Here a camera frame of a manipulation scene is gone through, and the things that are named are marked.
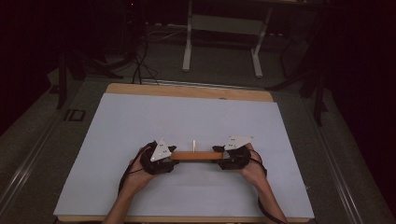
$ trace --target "wooden dowel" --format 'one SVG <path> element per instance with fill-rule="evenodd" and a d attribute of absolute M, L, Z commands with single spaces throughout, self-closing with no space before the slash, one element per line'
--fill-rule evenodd
<path fill-rule="evenodd" d="M 170 157 L 170 159 L 173 161 L 216 161 L 216 160 L 221 160 L 222 158 L 223 158 L 222 152 L 210 152 L 210 151 L 172 152 L 172 155 Z"/>

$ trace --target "dark background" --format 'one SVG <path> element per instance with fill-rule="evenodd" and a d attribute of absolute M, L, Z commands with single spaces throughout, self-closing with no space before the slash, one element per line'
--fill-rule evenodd
<path fill-rule="evenodd" d="M 81 2 L 0 3 L 0 134 L 50 87 L 47 73 L 58 66 L 62 36 L 91 56 L 103 53 L 90 9 Z M 187 1 L 153 2 L 148 1 L 148 21 L 185 22 Z M 393 1 L 352 1 L 348 5 L 343 16 L 334 16 L 323 26 L 313 52 L 325 54 L 337 42 L 339 48 L 329 58 L 326 86 L 396 216 L 396 7 Z M 272 20 L 272 29 L 288 28 L 281 18 Z M 276 26 L 276 20 L 282 22 Z"/>

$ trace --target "white paper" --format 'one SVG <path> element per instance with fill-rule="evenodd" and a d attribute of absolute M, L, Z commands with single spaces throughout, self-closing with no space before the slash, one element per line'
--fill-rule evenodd
<path fill-rule="evenodd" d="M 208 151 L 230 135 L 254 136 L 286 217 L 314 217 L 276 103 L 104 94 L 54 214 L 105 216 L 139 148 L 164 138 L 177 150 Z M 262 217 L 253 187 L 213 163 L 181 163 L 134 198 L 130 216 Z"/>

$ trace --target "metal frame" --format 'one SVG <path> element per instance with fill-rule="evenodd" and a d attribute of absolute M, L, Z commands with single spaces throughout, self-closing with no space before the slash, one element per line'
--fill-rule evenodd
<path fill-rule="evenodd" d="M 192 13 L 192 0 L 189 1 L 189 14 L 187 18 L 187 41 L 184 51 L 182 71 L 189 72 L 191 64 L 191 32 L 192 29 L 227 32 L 244 35 L 257 35 L 258 41 L 251 50 L 254 72 L 257 78 L 262 77 L 262 66 L 259 59 L 259 51 L 265 37 L 268 21 L 271 18 L 273 8 L 269 7 L 264 21 L 240 20 L 234 18 L 221 18 Z"/>
<path fill-rule="evenodd" d="M 308 115 L 311 114 L 311 110 L 309 106 L 307 105 L 306 101 L 303 101 L 303 105 L 306 109 L 306 113 Z M 332 180 L 334 181 L 334 185 L 337 188 L 338 195 L 340 196 L 341 202 L 345 208 L 346 215 L 349 218 L 350 223 L 364 223 L 363 219 L 361 217 L 361 213 L 359 212 L 358 207 L 355 204 L 355 201 L 353 200 L 352 194 L 350 192 L 349 186 L 347 185 L 347 182 L 341 172 L 341 169 L 337 163 L 336 158 L 334 157 L 334 154 L 332 153 L 332 148 L 330 147 L 330 144 L 323 133 L 323 131 L 317 126 L 315 118 L 310 115 L 309 120 L 311 122 L 311 125 L 315 127 L 315 130 L 318 135 L 318 139 L 320 143 L 323 145 L 323 152 L 325 154 L 325 159 L 326 162 L 329 166 L 329 171 L 332 176 Z"/>
<path fill-rule="evenodd" d="M 43 133 L 38 137 L 35 145 L 32 147 L 29 154 L 15 172 L 14 176 L 12 176 L 10 182 L 6 186 L 6 189 L 0 195 L 0 223 L 3 223 L 3 220 L 6 218 L 8 210 L 11 208 L 12 204 L 14 204 L 19 193 L 21 192 L 21 189 L 23 188 L 30 174 L 33 172 L 35 165 L 43 153 L 44 146 L 50 139 L 53 130 L 55 130 L 55 128 L 58 126 L 58 123 L 63 119 L 67 108 L 73 102 L 81 85 L 81 81 L 74 81 L 74 83 L 70 86 L 67 100 L 64 101 L 64 104 L 61 108 L 55 110 L 49 123 L 44 128 Z"/>

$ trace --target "wooden board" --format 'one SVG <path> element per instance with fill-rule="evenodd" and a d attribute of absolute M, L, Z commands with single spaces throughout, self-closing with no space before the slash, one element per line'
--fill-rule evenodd
<path fill-rule="evenodd" d="M 58 216 L 63 222 L 103 221 L 104 216 Z M 305 223 L 309 218 L 287 217 L 290 223 Z M 159 222 L 159 223 L 263 223 L 265 217 L 127 217 L 125 222 Z"/>
<path fill-rule="evenodd" d="M 161 95 L 208 99 L 228 99 L 244 101 L 273 102 L 268 91 L 243 91 L 230 89 L 215 89 L 201 87 L 153 86 L 112 83 L 108 85 L 106 93 Z"/>
<path fill-rule="evenodd" d="M 222 152 L 187 152 L 179 151 L 173 152 L 171 155 L 172 161 L 217 161 L 223 158 Z"/>

